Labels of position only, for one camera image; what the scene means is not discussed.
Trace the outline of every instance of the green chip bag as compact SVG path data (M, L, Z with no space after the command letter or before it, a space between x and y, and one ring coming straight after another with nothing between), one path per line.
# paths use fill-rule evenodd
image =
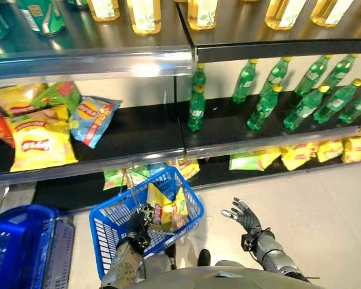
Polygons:
M30 105L43 108L47 105L56 106L66 104L72 114L80 103L79 90L72 81L56 82L43 93L39 94Z

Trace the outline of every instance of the yellow bottle cap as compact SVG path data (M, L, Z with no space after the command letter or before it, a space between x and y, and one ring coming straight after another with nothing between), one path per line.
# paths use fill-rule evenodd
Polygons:
M194 86L194 91L197 93L202 93L205 89L205 86L203 84L197 84Z
M355 78L353 79L353 81L351 82L354 86L361 86L361 79L359 78Z
M329 86L320 85L317 89L318 89L319 92L325 93L325 92L327 92L329 90Z
M280 84L272 84L271 85L271 89L274 91L274 92L280 92L282 90L282 85Z

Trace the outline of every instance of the yellow drink bottle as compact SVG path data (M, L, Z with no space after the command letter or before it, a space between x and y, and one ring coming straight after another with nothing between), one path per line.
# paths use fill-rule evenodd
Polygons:
M217 23L218 0L189 0L187 20L194 30L212 29Z
M334 27L352 2L353 0L317 0L310 18L319 26Z
M161 30L160 0L127 0L132 29L137 34L155 34Z
M266 24L275 30L293 27L306 0L271 0L266 12Z
M95 21L111 21L120 16L118 0L88 0L88 6Z

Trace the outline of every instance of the logo on chip bag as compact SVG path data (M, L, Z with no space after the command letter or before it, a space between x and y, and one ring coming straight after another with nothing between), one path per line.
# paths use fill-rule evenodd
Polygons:
M31 149L35 149L37 151L49 151L51 144L50 141L48 139L46 140L39 140L39 141L35 141L35 140L26 140L23 141L22 143L22 151L26 152L26 151L30 151Z
M79 117L82 119L92 119L96 116L96 106L89 103L81 103L78 107Z

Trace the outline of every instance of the green plastic bottle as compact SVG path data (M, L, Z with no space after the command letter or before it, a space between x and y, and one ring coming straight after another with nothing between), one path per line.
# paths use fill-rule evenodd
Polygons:
M191 131L198 131L202 127L202 119L205 113L205 98L203 97L204 86L197 84L194 87L193 95L190 99L190 114L187 126Z
M346 55L329 73L328 77L324 80L323 84L329 86L329 92L331 92L337 84L346 74L352 69L354 60L358 57L358 54Z
M331 98L315 112L313 118L318 123L327 122L336 112L343 109L352 100L358 87L361 86L361 79L354 79L351 84L336 91Z
M361 97L347 110L345 110L339 118L346 123L352 123L361 115Z
M282 90L280 84L272 84L271 90L264 94L260 95L259 102L254 110L253 114L247 121L247 126L254 130L260 130L265 119L271 114L278 103L278 94Z
M300 126L305 118L310 116L313 111L321 104L322 96L327 92L329 86L321 85L316 90L307 94L300 103L293 109L290 115L283 120L285 128L295 130Z
M232 96L233 101L236 104L240 104L245 101L248 89L253 83L255 77L255 66L257 62L257 59L250 59L239 74Z
M305 76L301 79L294 92L301 97L308 94L322 74L324 74L329 63L329 59L331 58L332 55L323 55L319 57L319 59L310 66L309 70L305 73Z
M268 78L265 81L264 87L262 88L261 93L270 91L272 84L281 84L283 78L288 73L289 62L291 57L282 57L278 63L273 67L269 73Z
M193 90L194 87L198 84L205 85L206 84L206 74L205 74L205 64L198 63L197 71L193 76Z

